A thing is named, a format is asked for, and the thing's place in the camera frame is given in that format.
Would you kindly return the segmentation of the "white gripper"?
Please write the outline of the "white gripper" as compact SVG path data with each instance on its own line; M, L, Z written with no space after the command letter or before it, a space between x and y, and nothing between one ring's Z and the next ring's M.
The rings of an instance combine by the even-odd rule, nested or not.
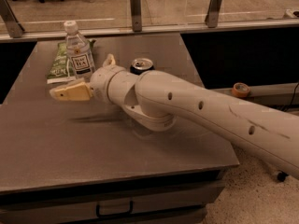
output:
M108 97L109 83L124 68L115 65L113 54L108 54L103 67L97 69L91 76L90 83L84 78L73 80L67 84L57 86L50 90L50 96L57 101L88 101L92 97L110 104Z

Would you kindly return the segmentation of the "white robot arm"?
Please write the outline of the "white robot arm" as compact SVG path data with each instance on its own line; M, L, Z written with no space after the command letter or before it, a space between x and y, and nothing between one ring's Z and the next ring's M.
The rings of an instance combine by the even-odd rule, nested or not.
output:
M207 90L162 71L135 75L108 55L89 81L50 90L59 101L96 98L119 106L151 131L170 129L177 117L193 121L280 171L299 178L299 117Z

